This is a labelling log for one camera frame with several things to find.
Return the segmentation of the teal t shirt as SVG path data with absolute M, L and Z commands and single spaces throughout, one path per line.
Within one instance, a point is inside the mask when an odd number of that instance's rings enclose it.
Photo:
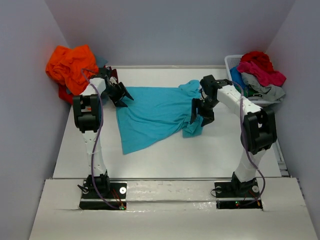
M 191 122 L 192 99 L 200 98 L 200 82 L 178 87 L 129 87 L 134 100 L 116 109 L 122 153 L 131 154 L 182 132 L 183 138 L 200 136 L 202 117 Z

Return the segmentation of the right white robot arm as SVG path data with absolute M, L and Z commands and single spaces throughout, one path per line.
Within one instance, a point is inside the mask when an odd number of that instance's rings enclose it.
M 258 199 L 264 191 L 259 189 L 256 179 L 261 173 L 259 163 L 277 140 L 275 113 L 271 108 L 251 102 L 235 86 L 236 82 L 228 79 L 204 76 L 200 81 L 201 97 L 191 102 L 190 123 L 193 124 L 198 116 L 202 117 L 201 126 L 212 123 L 215 120 L 214 107 L 219 103 L 239 117 L 243 153 L 231 181 L 215 184 L 214 196 L 220 199 L 252 196 Z

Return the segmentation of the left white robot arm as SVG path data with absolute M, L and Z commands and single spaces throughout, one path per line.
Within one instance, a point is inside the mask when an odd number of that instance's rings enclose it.
M 80 187 L 86 195 L 93 194 L 104 198 L 110 194 L 111 184 L 102 154 L 100 133 L 104 123 L 103 99 L 110 99 L 116 108 L 126 108 L 124 98 L 133 100 L 122 82 L 119 82 L 117 70 L 101 67 L 98 73 L 83 68 L 88 86 L 79 95 L 73 97 L 73 116 L 75 126 L 82 134 L 88 160 L 89 174 Z

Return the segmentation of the dark red folded shirt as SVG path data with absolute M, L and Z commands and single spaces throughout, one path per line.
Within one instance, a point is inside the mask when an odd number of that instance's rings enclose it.
M 119 83 L 118 80 L 118 73 L 116 69 L 112 69 L 110 66 L 105 67 L 106 69 L 106 76 L 110 84 L 116 85 Z

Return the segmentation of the blue t shirt in basket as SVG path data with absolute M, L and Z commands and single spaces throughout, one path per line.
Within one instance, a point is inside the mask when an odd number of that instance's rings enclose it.
M 230 76 L 231 76 L 231 78 L 232 78 L 232 81 L 236 83 L 236 84 L 235 84 L 235 88 L 236 88 L 238 91 L 241 92 L 241 89 L 242 89 L 243 91 L 248 91 L 248 90 L 249 90 L 248 86 L 247 86 L 247 85 L 244 83 L 244 81 L 243 81 L 243 78 L 242 78 L 241 73 L 237 70 L 237 66 L 231 68 L 231 69 L 229 70 L 229 72 L 230 72 Z

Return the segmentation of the green garment in basket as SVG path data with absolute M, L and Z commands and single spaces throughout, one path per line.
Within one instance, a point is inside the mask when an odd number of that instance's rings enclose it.
M 261 98 L 262 95 L 255 91 L 254 89 L 250 88 L 250 87 L 245 87 L 244 90 L 243 90 L 243 93 L 244 93 L 244 96 L 246 98 L 253 98 L 253 97 L 257 97 L 257 98 Z

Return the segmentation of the white plastic laundry basket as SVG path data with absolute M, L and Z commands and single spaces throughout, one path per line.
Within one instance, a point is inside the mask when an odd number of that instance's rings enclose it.
M 240 61 L 241 61 L 242 55 L 238 54 L 238 55 L 227 55 L 224 58 L 224 62 L 225 62 L 225 67 L 226 67 L 226 72 L 227 72 L 227 76 L 228 79 L 230 81 L 233 81 L 231 73 L 230 73 L 230 69 L 236 67 L 239 65 Z M 254 104 L 261 106 L 261 107 L 267 107 L 273 104 L 279 104 L 280 101 L 268 101 L 268 100 L 264 100 L 262 98 L 254 98 L 254 97 L 250 97 L 249 100 L 251 102 L 253 102 Z

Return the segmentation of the orange t shirt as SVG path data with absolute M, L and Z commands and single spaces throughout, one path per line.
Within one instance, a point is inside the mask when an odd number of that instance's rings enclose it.
M 80 95 L 88 86 L 87 79 L 98 73 L 96 58 L 85 44 L 75 48 L 58 45 L 45 67 L 45 73 L 57 84 Z

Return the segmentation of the magenta t shirt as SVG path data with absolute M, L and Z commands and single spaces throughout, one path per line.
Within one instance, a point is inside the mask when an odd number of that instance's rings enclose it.
M 257 81 L 264 87 L 268 85 L 281 87 L 287 80 L 287 78 L 281 72 L 274 71 L 272 73 L 268 73 L 252 61 L 243 61 L 236 67 L 236 69 L 240 73 L 247 73 L 253 75 L 257 78 Z

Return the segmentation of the grey t shirt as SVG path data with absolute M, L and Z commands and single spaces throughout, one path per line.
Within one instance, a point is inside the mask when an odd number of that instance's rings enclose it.
M 256 91 L 263 100 L 271 102 L 281 102 L 286 95 L 285 91 L 279 86 L 275 86 L 272 84 L 262 86 L 258 82 L 258 79 L 252 74 L 243 72 L 241 73 L 241 77 L 244 84 L 250 89 Z

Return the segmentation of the red t shirt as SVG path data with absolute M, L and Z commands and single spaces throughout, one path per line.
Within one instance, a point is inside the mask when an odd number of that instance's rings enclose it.
M 249 53 L 246 53 L 241 57 L 240 61 L 248 63 L 253 62 L 260 69 L 267 73 L 272 73 L 275 71 L 269 56 L 262 51 L 251 51 Z

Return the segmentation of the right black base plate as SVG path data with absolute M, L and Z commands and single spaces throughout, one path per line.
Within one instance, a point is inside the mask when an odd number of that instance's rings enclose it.
M 238 192 L 232 188 L 231 182 L 218 181 L 214 183 L 210 194 L 215 198 L 218 210 L 263 209 L 256 181 Z

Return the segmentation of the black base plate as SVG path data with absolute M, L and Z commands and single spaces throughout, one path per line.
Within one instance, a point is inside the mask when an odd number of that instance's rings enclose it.
M 77 185 L 81 190 L 79 208 L 82 210 L 107 210 L 107 211 L 125 211 L 127 209 L 127 182 L 111 181 L 110 191 L 108 193 L 99 190 L 102 198 L 97 194 L 94 188 L 89 189 L 86 181 L 82 185 Z
M 231 182 L 218 181 L 214 183 L 210 194 L 215 198 L 218 210 L 263 209 L 256 181 L 238 192 L 232 188 Z

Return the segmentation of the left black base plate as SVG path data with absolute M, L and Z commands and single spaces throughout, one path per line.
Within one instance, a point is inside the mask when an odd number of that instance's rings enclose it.
M 82 210 L 107 210 L 107 211 L 125 211 L 127 209 L 127 182 L 111 181 L 110 191 L 108 193 L 99 190 L 102 198 L 97 194 L 94 188 L 89 189 L 86 181 L 82 185 L 77 185 L 81 190 L 79 208 Z

